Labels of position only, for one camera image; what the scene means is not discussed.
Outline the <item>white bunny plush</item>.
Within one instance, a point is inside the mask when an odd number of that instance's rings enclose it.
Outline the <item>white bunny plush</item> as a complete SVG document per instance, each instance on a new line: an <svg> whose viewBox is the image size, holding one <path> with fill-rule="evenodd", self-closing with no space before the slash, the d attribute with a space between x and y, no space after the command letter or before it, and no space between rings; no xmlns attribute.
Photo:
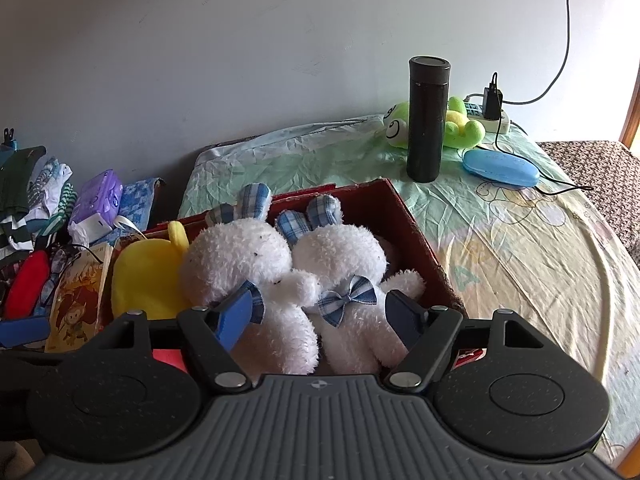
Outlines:
<svg viewBox="0 0 640 480"><path fill-rule="evenodd" d="M341 202L330 194L314 197L304 212L280 212L276 228L290 244L293 268L318 278L320 298L306 312L334 373L374 374L399 364L408 350L387 321L386 295L397 289L419 298L422 276L403 270L388 278L378 239L344 223Z"/></svg>

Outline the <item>pink bunny plush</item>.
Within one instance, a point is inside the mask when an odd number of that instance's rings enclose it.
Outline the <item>pink bunny plush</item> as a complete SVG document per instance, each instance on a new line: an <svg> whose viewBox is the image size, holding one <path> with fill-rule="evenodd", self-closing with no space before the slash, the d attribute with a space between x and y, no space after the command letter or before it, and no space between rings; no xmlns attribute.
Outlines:
<svg viewBox="0 0 640 480"><path fill-rule="evenodd" d="M318 336L305 309L321 296L319 279L293 268L288 242L267 222L272 194L263 183L241 188L234 205L207 214L181 267L186 296L199 307L245 285L258 312L231 350L256 382L263 374L309 375L319 364Z"/></svg>

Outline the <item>yellow bear plush red shirt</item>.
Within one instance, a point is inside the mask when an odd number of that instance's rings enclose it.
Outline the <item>yellow bear plush red shirt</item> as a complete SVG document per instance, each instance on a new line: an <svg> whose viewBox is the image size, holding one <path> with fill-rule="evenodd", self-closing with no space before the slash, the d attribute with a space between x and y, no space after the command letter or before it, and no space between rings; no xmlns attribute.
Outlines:
<svg viewBox="0 0 640 480"><path fill-rule="evenodd" d="M135 310L149 320L175 318L190 309L180 270L190 242L179 221L171 221L167 238L147 237L126 246L113 266L111 306L114 318Z"/></svg>

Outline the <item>red plush item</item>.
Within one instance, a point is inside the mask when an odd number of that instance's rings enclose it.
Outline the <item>red plush item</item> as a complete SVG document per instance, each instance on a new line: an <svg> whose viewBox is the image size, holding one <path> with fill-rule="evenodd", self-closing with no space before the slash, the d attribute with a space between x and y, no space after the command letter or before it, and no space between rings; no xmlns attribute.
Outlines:
<svg viewBox="0 0 640 480"><path fill-rule="evenodd" d="M44 250L32 252L22 263L10 287L4 317L9 321L28 318L50 276L49 257Z"/></svg>

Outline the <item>orange cartoon snack bag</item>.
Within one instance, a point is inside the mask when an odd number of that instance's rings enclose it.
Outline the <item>orange cartoon snack bag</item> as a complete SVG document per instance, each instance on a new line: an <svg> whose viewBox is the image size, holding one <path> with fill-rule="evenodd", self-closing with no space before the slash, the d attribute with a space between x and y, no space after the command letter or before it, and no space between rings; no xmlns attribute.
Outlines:
<svg viewBox="0 0 640 480"><path fill-rule="evenodd" d="M79 349L101 328L101 300L113 246L109 242L82 250L58 282L50 314L46 353Z"/></svg>

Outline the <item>pile of clothes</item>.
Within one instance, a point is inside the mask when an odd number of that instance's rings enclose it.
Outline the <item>pile of clothes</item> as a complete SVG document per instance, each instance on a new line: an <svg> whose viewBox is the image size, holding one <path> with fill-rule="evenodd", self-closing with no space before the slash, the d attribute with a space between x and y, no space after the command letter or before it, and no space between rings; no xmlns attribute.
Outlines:
<svg viewBox="0 0 640 480"><path fill-rule="evenodd" d="M73 170L42 145L17 148L13 130L1 144L1 271L22 263L43 231L62 226Z"/></svg>

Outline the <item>purple tissue pack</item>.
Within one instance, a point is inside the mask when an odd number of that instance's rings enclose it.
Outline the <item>purple tissue pack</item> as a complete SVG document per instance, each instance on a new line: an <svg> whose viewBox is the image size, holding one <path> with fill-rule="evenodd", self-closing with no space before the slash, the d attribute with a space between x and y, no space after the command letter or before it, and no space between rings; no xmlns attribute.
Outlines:
<svg viewBox="0 0 640 480"><path fill-rule="evenodd" d="M119 212L123 188L113 169L100 172L82 186L70 220L80 223L98 214L112 226Z"/></svg>

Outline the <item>blue patterned tissue pack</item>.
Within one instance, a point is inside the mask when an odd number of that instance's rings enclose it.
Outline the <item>blue patterned tissue pack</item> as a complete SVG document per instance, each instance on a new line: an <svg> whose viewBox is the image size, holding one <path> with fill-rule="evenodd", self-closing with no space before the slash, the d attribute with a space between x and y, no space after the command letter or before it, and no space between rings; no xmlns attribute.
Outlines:
<svg viewBox="0 0 640 480"><path fill-rule="evenodd" d="M141 231L145 231L149 226L156 193L163 185L164 181L161 178L149 178L125 184L118 214L127 218Z"/></svg>

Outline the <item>blue glasses case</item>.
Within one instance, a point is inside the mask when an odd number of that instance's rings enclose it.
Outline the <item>blue glasses case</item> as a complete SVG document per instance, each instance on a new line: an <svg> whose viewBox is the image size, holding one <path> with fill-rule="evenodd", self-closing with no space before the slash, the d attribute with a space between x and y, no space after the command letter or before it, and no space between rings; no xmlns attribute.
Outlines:
<svg viewBox="0 0 640 480"><path fill-rule="evenodd" d="M534 164L499 151L478 148L466 151L462 166L469 174L512 188L533 188L540 180L540 172Z"/></svg>

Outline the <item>green frog plush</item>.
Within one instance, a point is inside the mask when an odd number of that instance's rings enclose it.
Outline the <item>green frog plush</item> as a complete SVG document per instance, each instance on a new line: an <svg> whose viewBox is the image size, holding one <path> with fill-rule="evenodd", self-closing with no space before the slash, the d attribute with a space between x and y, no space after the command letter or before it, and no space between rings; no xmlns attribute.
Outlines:
<svg viewBox="0 0 640 480"><path fill-rule="evenodd" d="M386 140L391 146L408 148L409 102L392 106L383 117L383 125ZM469 150L480 144L485 134L483 124L469 116L465 102L457 96L450 96L442 145L445 148Z"/></svg>

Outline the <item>white power strip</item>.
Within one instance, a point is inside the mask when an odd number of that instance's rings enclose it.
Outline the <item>white power strip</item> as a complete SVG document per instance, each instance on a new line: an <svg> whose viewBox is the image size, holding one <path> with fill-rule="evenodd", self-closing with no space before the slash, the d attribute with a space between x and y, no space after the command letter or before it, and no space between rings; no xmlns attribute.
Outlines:
<svg viewBox="0 0 640 480"><path fill-rule="evenodd" d="M468 118L480 122L487 133L507 134L509 132L511 122L509 116L504 110L501 112L500 119L491 120L483 116L483 110L480 105L472 102L465 102L464 106Z"/></svg>

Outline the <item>black power adapter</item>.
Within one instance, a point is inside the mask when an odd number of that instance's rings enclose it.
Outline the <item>black power adapter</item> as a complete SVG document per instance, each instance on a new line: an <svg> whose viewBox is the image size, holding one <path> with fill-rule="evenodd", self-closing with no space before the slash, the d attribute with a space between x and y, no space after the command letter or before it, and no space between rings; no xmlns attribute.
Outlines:
<svg viewBox="0 0 640 480"><path fill-rule="evenodd" d="M489 84L485 87L483 93L483 116L496 120L501 118L503 95L498 88L498 73L492 74Z"/></svg>

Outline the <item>black thermos bottle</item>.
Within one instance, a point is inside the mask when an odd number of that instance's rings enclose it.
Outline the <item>black thermos bottle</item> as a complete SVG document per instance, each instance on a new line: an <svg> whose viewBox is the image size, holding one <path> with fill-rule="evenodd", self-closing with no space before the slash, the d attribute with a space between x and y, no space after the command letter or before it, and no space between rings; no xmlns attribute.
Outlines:
<svg viewBox="0 0 640 480"><path fill-rule="evenodd" d="M433 182L442 160L450 63L436 56L409 60L407 174L419 183Z"/></svg>

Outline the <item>wooden door frame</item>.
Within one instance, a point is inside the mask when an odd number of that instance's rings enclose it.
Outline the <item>wooden door frame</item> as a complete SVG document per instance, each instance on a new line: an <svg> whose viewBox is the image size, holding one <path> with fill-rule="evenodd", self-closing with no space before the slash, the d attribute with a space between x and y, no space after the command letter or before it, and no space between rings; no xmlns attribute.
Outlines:
<svg viewBox="0 0 640 480"><path fill-rule="evenodd" d="M639 131L640 124L640 68L638 68L636 82L634 83L634 92L629 102L626 118L623 125L622 133L618 139L628 150L634 144Z"/></svg>

